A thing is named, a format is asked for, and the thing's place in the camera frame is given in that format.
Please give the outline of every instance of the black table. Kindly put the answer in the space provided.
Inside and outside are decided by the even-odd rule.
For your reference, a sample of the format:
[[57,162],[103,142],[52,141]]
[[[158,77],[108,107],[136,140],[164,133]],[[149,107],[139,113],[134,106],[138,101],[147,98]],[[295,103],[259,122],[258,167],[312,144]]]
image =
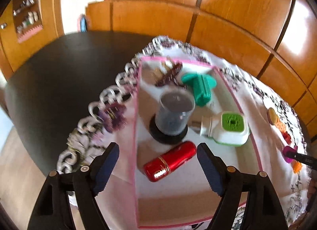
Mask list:
[[9,79],[5,100],[30,157],[46,176],[56,169],[68,135],[88,104],[115,84],[135,53],[152,36],[85,32],[62,36],[43,47]]

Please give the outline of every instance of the gray cup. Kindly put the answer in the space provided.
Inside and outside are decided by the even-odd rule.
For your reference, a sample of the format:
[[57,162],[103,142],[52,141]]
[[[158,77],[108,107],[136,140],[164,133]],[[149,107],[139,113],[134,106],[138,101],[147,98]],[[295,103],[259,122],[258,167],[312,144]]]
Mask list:
[[174,89],[162,94],[155,115],[158,129],[169,136],[180,134],[195,108],[194,96],[187,90]]

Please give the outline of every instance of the black round base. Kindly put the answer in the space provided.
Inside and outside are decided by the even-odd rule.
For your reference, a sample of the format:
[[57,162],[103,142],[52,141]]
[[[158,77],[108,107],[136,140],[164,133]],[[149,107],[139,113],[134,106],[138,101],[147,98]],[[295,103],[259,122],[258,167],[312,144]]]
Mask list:
[[164,143],[164,144],[172,144],[173,145],[173,144],[180,143],[182,141],[182,139],[186,136],[187,131],[188,131],[188,126],[186,125],[185,129],[179,135],[176,135],[176,136],[166,135],[166,134],[162,133],[158,129],[158,127],[156,126],[155,114],[154,114],[153,117],[151,118],[151,121],[150,121],[149,130],[150,130],[151,136],[156,141],[158,141],[160,143]]

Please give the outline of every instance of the open box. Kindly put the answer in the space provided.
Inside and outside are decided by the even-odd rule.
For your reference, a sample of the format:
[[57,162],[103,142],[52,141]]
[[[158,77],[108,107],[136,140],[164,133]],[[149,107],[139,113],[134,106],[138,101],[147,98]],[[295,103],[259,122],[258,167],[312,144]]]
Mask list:
[[[150,182],[142,172],[145,163],[174,147],[158,143],[149,133],[150,119],[156,113],[159,97],[164,91],[174,88],[153,85],[151,72],[161,67],[161,61],[165,59],[142,58],[139,68],[134,165],[135,209],[139,228],[168,228],[200,223],[212,218],[220,202],[220,197],[211,190],[196,156],[158,182]],[[217,81],[217,86],[211,91],[211,101],[204,107],[196,107],[190,120],[198,121],[202,115],[212,116],[221,111],[243,113],[216,67],[196,61],[181,62],[183,68],[177,76],[179,82],[181,76],[188,72],[209,74]],[[188,129],[183,140],[190,140],[196,145],[205,142],[215,156],[243,173],[257,174],[262,169],[252,134],[241,147],[217,144],[211,138],[199,136],[192,129]],[[240,205],[246,199],[247,193],[242,193]]]

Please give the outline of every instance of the red cylindrical container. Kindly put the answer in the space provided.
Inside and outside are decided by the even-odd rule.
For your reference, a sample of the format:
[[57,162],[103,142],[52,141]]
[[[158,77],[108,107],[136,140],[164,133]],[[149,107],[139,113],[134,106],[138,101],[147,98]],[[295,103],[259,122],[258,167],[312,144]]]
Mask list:
[[196,154],[196,151],[197,148],[194,143],[185,141],[167,153],[146,163],[143,166],[144,172],[151,182],[156,182],[191,159]]

